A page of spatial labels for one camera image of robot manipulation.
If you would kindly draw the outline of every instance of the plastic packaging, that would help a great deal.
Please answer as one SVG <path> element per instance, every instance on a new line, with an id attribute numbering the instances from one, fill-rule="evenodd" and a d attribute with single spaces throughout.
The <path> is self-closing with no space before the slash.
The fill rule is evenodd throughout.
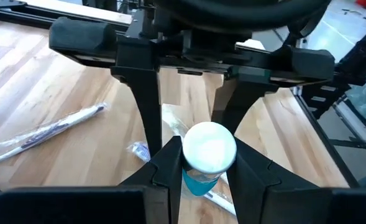
<path id="1" fill-rule="evenodd" d="M 148 162 L 151 159 L 150 151 L 145 142 L 135 142 L 131 144 L 127 150 L 133 152 L 138 158 L 144 162 Z"/>
<path id="2" fill-rule="evenodd" d="M 169 106 L 170 105 L 167 104 L 162 105 L 162 121 L 167 123 L 173 133 L 176 136 L 180 136 L 182 141 L 184 140 L 189 128 L 184 124 L 184 122 L 182 122 L 182 120 L 173 114 L 173 111 Z"/>
<path id="3" fill-rule="evenodd" d="M 86 121 L 101 111 L 104 111 L 106 108 L 107 105 L 105 103 L 99 103 L 89 108 L 72 113 L 66 118 L 58 120 L 57 122 L 46 124 L 26 134 L 22 134 L 7 141 L 0 142 L 0 162 L 27 149 L 37 146 L 38 144 L 60 134 L 66 129 L 82 121 Z"/>

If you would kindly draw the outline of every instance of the wooden table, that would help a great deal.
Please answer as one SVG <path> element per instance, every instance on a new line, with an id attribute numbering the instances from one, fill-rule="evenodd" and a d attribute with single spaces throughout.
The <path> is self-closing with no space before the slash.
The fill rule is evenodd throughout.
<path id="1" fill-rule="evenodd" d="M 75 14 L 129 22 L 130 16 L 64 2 L 28 1 Z M 0 22 L 0 141 L 105 101 L 108 111 L 0 164 L 0 188 L 117 185 L 143 163 L 127 147 L 145 134 L 130 89 L 107 69 L 77 64 L 48 47 L 48 30 Z M 210 120 L 220 75 L 160 72 L 162 103 L 188 127 Z M 163 142 L 172 136 L 163 124 Z M 259 99 L 236 136 L 284 168 L 319 186 L 347 187 L 288 89 Z M 219 181 L 215 191 L 231 199 Z M 205 198 L 181 198 L 180 223 L 235 223 Z"/>

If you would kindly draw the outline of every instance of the metal frame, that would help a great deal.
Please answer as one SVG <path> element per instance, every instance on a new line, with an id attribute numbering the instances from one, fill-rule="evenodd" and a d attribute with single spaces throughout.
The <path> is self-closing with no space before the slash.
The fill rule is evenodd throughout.
<path id="1" fill-rule="evenodd" d="M 299 94 L 300 97 L 296 97 L 303 109 L 307 111 L 308 119 L 313 123 L 314 128 L 322 130 L 316 121 L 324 114 L 330 107 L 335 109 L 335 112 L 341 117 L 343 123 L 348 127 L 348 129 L 355 136 L 355 139 L 351 141 L 339 141 L 335 139 L 329 139 L 326 135 L 320 133 L 321 139 L 323 140 L 328 151 L 333 154 L 338 153 L 334 149 L 334 146 L 348 146 L 348 147 L 361 147 L 366 150 L 366 141 L 362 139 L 356 131 L 345 120 L 344 116 L 341 116 L 337 106 L 339 103 L 345 103 L 345 93 L 350 90 L 350 85 L 364 85 L 366 83 L 366 35 L 356 43 L 356 45 L 351 49 L 351 51 L 336 64 L 335 77 L 330 83 L 323 83 L 318 85 L 303 86 L 302 91 Z M 357 112 L 357 110 L 350 105 L 350 103 L 345 103 L 356 117 L 361 120 L 361 122 L 366 126 L 366 121 Z M 339 165 L 338 162 L 341 159 L 335 159 L 336 164 L 338 164 L 342 173 L 346 173 L 345 165 Z"/>
<path id="2" fill-rule="evenodd" d="M 357 179 L 352 175 L 350 169 L 347 167 L 345 162 L 343 161 L 342 157 L 339 155 L 338 151 L 331 144 L 330 139 L 323 131 L 322 127 L 319 125 L 318 121 L 314 117 L 312 111 L 309 110 L 308 106 L 304 99 L 299 96 L 295 95 L 297 102 L 299 103 L 301 109 L 304 111 L 304 114 L 307 116 L 309 122 L 313 126 L 314 130 L 317 132 L 319 138 L 324 143 L 326 150 L 328 151 L 329 155 L 331 155 L 333 161 L 336 163 L 337 167 L 339 168 L 340 172 L 344 176 L 345 180 L 349 184 L 350 187 L 360 187 L 358 184 Z"/>
<path id="3" fill-rule="evenodd" d="M 95 22 L 107 22 L 120 35 L 124 35 L 128 24 L 121 22 L 108 21 L 104 19 L 98 19 L 95 17 L 82 16 L 78 14 L 71 14 L 67 12 L 55 11 L 42 7 L 30 6 L 25 2 L 21 2 L 20 6 L 13 6 L 10 9 L 5 9 L 5 6 L 0 4 L 0 21 L 22 24 L 26 26 L 32 26 L 37 28 L 49 29 L 50 26 L 59 17 L 68 17 L 70 19 L 82 20 L 82 21 L 95 21 Z"/>

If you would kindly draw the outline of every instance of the black plastic bracket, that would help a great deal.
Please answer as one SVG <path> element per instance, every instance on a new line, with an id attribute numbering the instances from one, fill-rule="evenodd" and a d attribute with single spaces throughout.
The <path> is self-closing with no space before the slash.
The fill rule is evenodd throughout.
<path id="1" fill-rule="evenodd" d="M 153 157 L 162 148 L 159 68 L 155 62 L 153 43 L 121 36 L 117 47 L 116 66 L 111 67 L 111 75 L 132 90 L 143 121 L 150 155 Z"/>
<path id="2" fill-rule="evenodd" d="M 237 138 L 236 144 L 236 161 L 227 170 L 227 178 L 239 223 L 263 223 L 262 211 L 268 199 L 268 191 L 271 189 L 318 188 Z"/>
<path id="3" fill-rule="evenodd" d="M 120 185 L 156 185 L 168 190 L 169 222 L 178 223 L 181 195 L 182 145 L 179 136 L 168 143 L 136 173 Z"/>
<path id="4" fill-rule="evenodd" d="M 264 94 L 276 92 L 278 86 L 269 83 L 269 74 L 246 73 L 244 68 L 232 68 L 228 75 L 216 90 L 211 120 L 234 134 L 249 108 Z"/>
<path id="5" fill-rule="evenodd" d="M 0 8 L 3 7 L 16 7 L 16 6 L 25 6 L 26 2 L 15 1 L 15 0 L 0 0 Z"/>

